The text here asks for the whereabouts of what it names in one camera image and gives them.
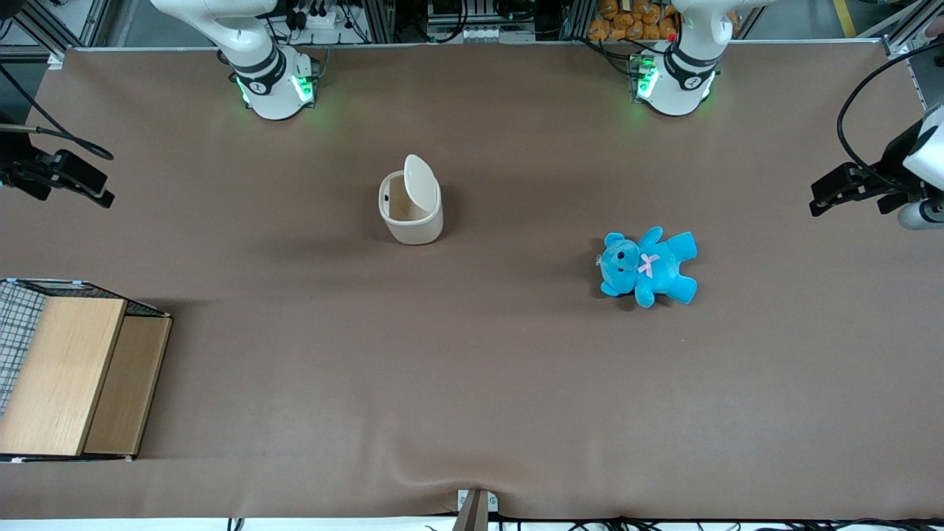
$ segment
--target stack of orange bags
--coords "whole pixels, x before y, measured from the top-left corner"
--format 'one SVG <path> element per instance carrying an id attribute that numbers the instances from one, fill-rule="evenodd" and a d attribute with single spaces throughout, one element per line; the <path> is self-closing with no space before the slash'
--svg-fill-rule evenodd
<path id="1" fill-rule="evenodd" d="M 675 39 L 678 34 L 678 14 L 672 6 L 649 0 L 598 0 L 599 17 L 590 23 L 587 39 L 591 41 L 621 41 L 624 39 Z M 737 15 L 728 13 L 738 28 Z"/>

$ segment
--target blue teddy bear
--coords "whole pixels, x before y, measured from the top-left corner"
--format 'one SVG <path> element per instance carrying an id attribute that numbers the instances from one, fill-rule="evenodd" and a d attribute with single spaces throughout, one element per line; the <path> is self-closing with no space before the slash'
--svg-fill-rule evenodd
<path id="1" fill-rule="evenodd" d="M 655 302 L 657 293 L 684 304 L 691 302 L 699 283 L 679 273 L 679 265 L 698 255 L 695 237 L 685 232 L 662 243 L 660 238 L 662 227 L 649 229 L 638 246 L 619 232 L 607 234 L 603 238 L 606 250 L 599 257 L 603 293 L 618 297 L 635 291 L 636 302 L 643 308 Z"/>

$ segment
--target wooden board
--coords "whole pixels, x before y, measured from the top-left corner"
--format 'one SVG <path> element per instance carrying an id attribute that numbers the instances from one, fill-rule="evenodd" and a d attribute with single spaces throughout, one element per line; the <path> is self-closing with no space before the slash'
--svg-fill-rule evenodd
<path id="1" fill-rule="evenodd" d="M 170 332 L 169 317 L 125 317 L 89 428 L 87 454 L 138 453 Z"/>
<path id="2" fill-rule="evenodd" d="M 0 453 L 78 455 L 126 302 L 51 297 L 0 420 Z"/>

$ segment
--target white trash can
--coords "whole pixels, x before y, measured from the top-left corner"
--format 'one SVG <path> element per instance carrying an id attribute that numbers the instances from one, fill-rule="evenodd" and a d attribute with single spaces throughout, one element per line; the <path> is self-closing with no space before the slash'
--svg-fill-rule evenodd
<path id="1" fill-rule="evenodd" d="M 403 171 L 380 183 L 380 217 L 390 233 L 408 246 L 427 244 L 443 231 L 443 193 L 430 165 L 409 155 Z"/>

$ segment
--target black wire grid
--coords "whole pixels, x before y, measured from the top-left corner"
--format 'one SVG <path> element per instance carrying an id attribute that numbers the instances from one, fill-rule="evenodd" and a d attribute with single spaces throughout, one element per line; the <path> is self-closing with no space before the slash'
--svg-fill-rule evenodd
<path id="1" fill-rule="evenodd" d="M 23 368 L 46 296 L 16 283 L 0 283 L 0 417 Z"/>
<path id="2" fill-rule="evenodd" d="M 126 316 L 169 317 L 146 304 L 83 281 L 0 279 L 0 418 L 7 410 L 13 386 L 23 368 L 48 297 L 124 299 Z"/>

